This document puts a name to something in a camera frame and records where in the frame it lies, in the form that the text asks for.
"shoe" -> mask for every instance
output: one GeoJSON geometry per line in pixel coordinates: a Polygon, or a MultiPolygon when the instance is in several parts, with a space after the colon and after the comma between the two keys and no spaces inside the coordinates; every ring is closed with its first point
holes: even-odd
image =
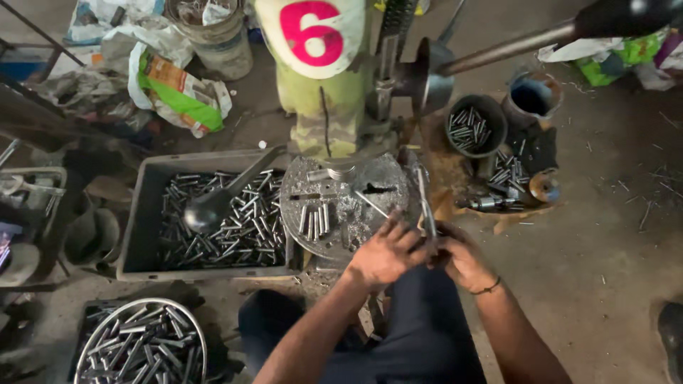
{"type": "Polygon", "coordinates": [[[669,380],[683,384],[683,305],[666,304],[659,312],[657,330],[667,352],[669,380]]]}

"hand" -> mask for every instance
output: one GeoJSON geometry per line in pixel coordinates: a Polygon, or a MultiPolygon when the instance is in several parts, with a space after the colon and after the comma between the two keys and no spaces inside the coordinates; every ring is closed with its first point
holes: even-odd
{"type": "Polygon", "coordinates": [[[438,256],[446,259],[448,276],[472,293],[496,284],[498,277],[479,260],[481,249],[465,231],[443,221],[436,228],[445,235],[438,240],[438,256]]]}
{"type": "Polygon", "coordinates": [[[417,229],[392,212],[377,233],[361,246],[346,269],[358,273],[370,289],[380,284],[395,282],[400,275],[427,258],[427,250],[420,247],[411,251],[421,240],[417,229]]]}

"dark pants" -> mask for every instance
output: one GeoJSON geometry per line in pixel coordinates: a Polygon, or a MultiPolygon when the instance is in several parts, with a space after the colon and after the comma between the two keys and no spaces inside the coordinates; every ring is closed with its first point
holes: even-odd
{"type": "MultiPolygon", "coordinates": [[[[258,372],[304,311],[272,290],[240,308],[247,368],[258,372]]],[[[394,283],[387,337],[371,350],[338,345],[321,383],[485,383],[460,297],[443,270],[418,266],[394,283]]]]}

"black handle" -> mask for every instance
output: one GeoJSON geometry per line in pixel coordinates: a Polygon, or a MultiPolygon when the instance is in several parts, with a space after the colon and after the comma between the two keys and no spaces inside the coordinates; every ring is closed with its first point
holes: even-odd
{"type": "Polygon", "coordinates": [[[654,33],[683,10],[680,0],[599,0],[576,16],[580,38],[637,37],[654,33]]]}

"steel pin pile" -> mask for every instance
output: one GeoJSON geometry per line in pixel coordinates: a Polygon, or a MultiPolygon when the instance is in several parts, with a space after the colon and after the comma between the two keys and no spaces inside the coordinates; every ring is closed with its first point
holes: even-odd
{"type": "Polygon", "coordinates": [[[231,202],[232,214],[212,234],[192,232],[182,220],[185,206],[216,188],[227,187],[238,174],[178,174],[163,196],[162,271],[285,264],[285,230],[280,213],[284,172],[270,169],[250,182],[231,202]]]}
{"type": "Polygon", "coordinates": [[[201,340],[193,323],[170,305],[144,305],[104,328],[76,374],[92,384],[199,384],[201,340]]]}
{"type": "Polygon", "coordinates": [[[307,204],[301,208],[301,220],[299,221],[299,234],[308,231],[306,238],[309,241],[319,240],[325,234],[330,233],[330,206],[323,203],[314,208],[312,204],[307,204]]]}
{"type": "Polygon", "coordinates": [[[486,119],[474,107],[454,112],[449,121],[448,135],[462,150],[477,150],[491,136],[491,130],[486,127],[486,119]]]}
{"type": "Polygon", "coordinates": [[[524,204],[519,202],[519,195],[526,193],[529,175],[522,166],[519,158],[514,155],[506,155],[498,150],[494,175],[487,185],[493,190],[491,196],[480,197],[470,201],[470,208],[476,210],[524,210],[524,204]]]}

